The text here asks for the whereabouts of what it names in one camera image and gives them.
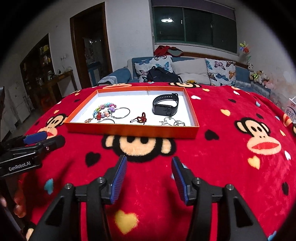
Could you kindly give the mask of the left hand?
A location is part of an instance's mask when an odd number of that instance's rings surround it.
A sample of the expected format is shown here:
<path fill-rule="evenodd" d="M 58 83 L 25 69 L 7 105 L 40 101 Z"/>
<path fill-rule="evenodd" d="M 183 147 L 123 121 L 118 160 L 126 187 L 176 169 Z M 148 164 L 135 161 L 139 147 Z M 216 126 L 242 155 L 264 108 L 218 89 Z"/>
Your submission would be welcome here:
<path fill-rule="evenodd" d="M 21 191 L 17 191 L 15 193 L 13 211 L 19 218 L 24 218 L 26 216 L 26 207 L 23 199 L 23 193 Z"/>

